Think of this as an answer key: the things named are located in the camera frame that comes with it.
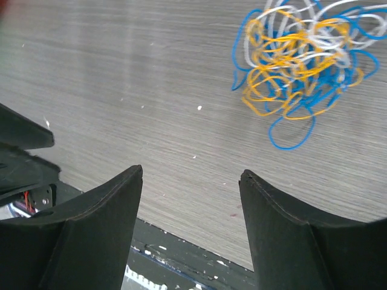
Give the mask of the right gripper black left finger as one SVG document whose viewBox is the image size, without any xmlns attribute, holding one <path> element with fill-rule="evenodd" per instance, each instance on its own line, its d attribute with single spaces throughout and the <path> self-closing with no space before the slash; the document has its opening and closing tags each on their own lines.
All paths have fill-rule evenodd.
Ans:
<svg viewBox="0 0 387 290">
<path fill-rule="evenodd" d="M 141 198 L 140 165 L 29 218 L 1 221 L 2 289 L 120 289 Z"/>
</svg>

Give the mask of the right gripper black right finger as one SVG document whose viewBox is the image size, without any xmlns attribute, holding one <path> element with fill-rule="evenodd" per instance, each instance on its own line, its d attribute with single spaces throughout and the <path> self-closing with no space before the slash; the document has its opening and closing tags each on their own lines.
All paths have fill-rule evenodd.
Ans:
<svg viewBox="0 0 387 290">
<path fill-rule="evenodd" d="M 386 288 L 386 219 L 328 213 L 251 170 L 239 192 L 258 289 Z"/>
</svg>

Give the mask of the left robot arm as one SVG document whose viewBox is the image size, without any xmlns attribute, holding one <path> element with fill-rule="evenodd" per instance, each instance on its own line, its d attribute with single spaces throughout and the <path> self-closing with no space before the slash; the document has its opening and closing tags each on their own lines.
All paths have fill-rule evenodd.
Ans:
<svg viewBox="0 0 387 290">
<path fill-rule="evenodd" d="M 1 105 L 1 206 L 21 199 L 29 210 L 56 205 L 60 167 L 28 152 L 53 146 L 52 131 Z"/>
</svg>

